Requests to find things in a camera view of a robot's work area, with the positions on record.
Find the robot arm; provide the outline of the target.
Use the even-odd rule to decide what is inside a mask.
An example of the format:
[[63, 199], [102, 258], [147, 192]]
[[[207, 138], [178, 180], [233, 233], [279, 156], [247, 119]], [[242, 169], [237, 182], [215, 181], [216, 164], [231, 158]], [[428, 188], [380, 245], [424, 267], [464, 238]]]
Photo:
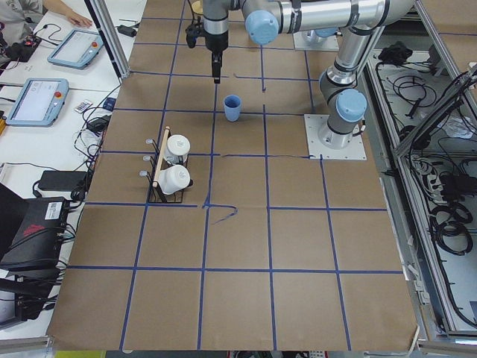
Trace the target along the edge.
[[221, 81], [222, 54], [228, 47], [229, 13], [239, 10], [250, 39], [267, 45], [279, 34], [291, 34], [298, 49], [335, 49], [333, 64], [320, 76], [320, 91], [329, 108], [318, 129], [328, 148], [348, 146], [363, 119], [367, 100], [356, 82], [384, 27], [401, 19], [412, 1], [203, 1], [202, 20], [187, 31], [189, 46], [204, 37], [212, 53], [212, 77]]

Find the person hand on desk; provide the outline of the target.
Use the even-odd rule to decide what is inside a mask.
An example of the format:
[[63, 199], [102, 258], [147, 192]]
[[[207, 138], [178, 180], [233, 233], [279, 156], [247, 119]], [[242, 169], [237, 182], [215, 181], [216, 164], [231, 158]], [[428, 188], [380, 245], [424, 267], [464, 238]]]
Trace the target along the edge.
[[92, 25], [91, 19], [81, 16], [80, 14], [76, 12], [68, 12], [68, 13], [65, 13], [64, 16], [70, 23], [78, 27], [89, 28]]

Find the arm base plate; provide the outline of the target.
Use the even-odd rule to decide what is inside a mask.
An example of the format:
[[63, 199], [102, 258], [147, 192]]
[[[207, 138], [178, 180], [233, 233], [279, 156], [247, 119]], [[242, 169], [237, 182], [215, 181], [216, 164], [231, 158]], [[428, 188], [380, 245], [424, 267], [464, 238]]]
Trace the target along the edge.
[[328, 118], [328, 115], [304, 115], [309, 157], [316, 160], [366, 160], [359, 125], [356, 124], [350, 134], [336, 134], [328, 128]]

